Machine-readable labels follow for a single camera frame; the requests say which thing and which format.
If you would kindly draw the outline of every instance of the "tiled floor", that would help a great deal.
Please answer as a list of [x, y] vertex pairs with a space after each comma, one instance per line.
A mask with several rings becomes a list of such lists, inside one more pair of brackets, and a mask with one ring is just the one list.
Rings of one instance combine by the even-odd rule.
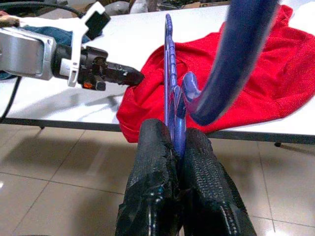
[[[315, 236], [315, 146], [213, 139], [259, 236]], [[136, 144], [0, 125], [0, 236], [113, 236]]]

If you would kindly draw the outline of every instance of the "black cable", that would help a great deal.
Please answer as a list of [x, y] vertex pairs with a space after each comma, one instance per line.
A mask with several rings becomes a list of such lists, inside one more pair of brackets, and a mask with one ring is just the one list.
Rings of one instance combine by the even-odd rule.
[[10, 108], [13, 104], [13, 101], [14, 101], [14, 98], [15, 98], [15, 95], [16, 95], [16, 92], [18, 90], [18, 87], [19, 87], [19, 84], [20, 84], [20, 81], [21, 81], [21, 76], [18, 76], [18, 78], [16, 79], [16, 82], [15, 82], [15, 85], [14, 85], [14, 88], [13, 88], [13, 91], [12, 91], [12, 94], [11, 94], [11, 97], [10, 97], [10, 101], [8, 103], [8, 105], [6, 106], [6, 109], [2, 115], [2, 117], [0, 118], [0, 123], [2, 123], [6, 117], [6, 115], [9, 113], [10, 111]]
[[21, 8], [21, 7], [54, 7], [54, 8], [60, 8], [66, 11], [73, 12], [76, 14], [79, 18], [82, 18], [84, 14], [81, 11], [78, 11], [72, 7], [64, 6], [60, 4], [53, 4], [53, 3], [46, 3], [46, 2], [39, 2], [39, 1], [15, 1], [15, 2], [5, 2], [0, 3], [0, 9], [7, 10], [9, 8]]

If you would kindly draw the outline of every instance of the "red towel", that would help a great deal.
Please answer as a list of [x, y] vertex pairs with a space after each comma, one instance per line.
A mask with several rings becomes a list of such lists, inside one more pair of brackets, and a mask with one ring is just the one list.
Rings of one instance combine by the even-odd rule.
[[[315, 94], [315, 37], [290, 28], [292, 9], [281, 6], [271, 34], [250, 79], [231, 108], [210, 125], [199, 126], [189, 115], [187, 127], [204, 133], [234, 126], [283, 118], [299, 109]], [[199, 40], [176, 43], [178, 84], [192, 71], [200, 88], [211, 71], [219, 38], [211, 33]], [[127, 88], [117, 112], [120, 128], [129, 142], [137, 142], [141, 123], [149, 118], [164, 120], [163, 46], [142, 68], [145, 79]]]

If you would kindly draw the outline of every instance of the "blurry blue object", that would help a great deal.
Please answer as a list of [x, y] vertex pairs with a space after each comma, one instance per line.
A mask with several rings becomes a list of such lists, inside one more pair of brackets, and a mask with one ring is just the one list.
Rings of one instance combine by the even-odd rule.
[[[29, 30], [32, 32], [36, 32], [36, 33], [40, 33], [43, 35], [47, 35], [50, 37], [54, 37], [54, 39], [57, 43], [71, 46], [72, 32], [65, 31], [65, 30], [62, 30], [59, 28], [54, 28], [54, 27], [30, 27], [30, 26], [26, 26], [26, 27], [23, 27], [23, 29]], [[87, 43], [89, 41], [90, 41], [90, 39], [86, 35], [84, 35], [82, 38], [82, 43]], [[0, 81], [14, 78], [14, 77], [15, 77], [15, 75], [11, 75], [9, 73], [6, 73], [5, 71], [0, 71]]]
[[248, 81], [268, 36], [277, 0], [233, 0], [224, 33], [207, 84], [202, 91], [196, 76], [188, 72], [182, 87], [177, 85], [175, 44], [172, 21], [165, 21], [164, 112], [174, 149], [183, 157], [185, 151], [185, 115], [200, 125], [222, 116]]

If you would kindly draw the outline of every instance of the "white table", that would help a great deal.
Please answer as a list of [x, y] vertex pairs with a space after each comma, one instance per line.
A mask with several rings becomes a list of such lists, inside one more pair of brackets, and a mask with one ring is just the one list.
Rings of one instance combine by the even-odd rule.
[[[309, 0], [284, 0], [297, 9]], [[173, 21], [175, 42], [187, 42], [216, 32], [227, 6], [113, 16], [103, 36], [87, 43], [104, 49], [108, 60], [141, 70], [150, 54], [164, 43], [165, 14]], [[75, 19], [60, 27], [76, 27]], [[15, 80], [0, 82], [0, 114]], [[66, 80], [23, 78], [5, 123], [119, 131], [116, 112], [126, 86], [107, 84], [105, 92], [69, 88]], [[208, 134], [213, 138], [315, 144], [315, 97], [295, 113], [279, 120], [229, 128]]]

